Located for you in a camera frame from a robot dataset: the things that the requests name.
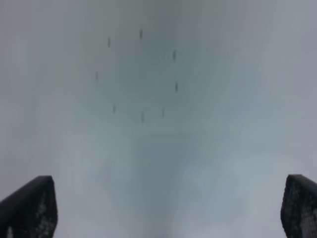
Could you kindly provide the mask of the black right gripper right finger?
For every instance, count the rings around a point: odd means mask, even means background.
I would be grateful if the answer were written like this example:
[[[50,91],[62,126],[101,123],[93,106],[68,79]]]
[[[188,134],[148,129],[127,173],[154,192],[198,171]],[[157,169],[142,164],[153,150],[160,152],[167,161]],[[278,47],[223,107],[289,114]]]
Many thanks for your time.
[[[288,175],[280,219],[287,238],[317,238],[317,183]]]

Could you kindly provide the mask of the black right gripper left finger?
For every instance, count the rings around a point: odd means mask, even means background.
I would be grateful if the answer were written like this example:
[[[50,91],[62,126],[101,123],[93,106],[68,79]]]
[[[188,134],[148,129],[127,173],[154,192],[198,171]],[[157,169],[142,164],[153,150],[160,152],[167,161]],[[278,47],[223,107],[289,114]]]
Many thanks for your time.
[[[2,238],[52,238],[56,227],[52,176],[38,176],[0,202]]]

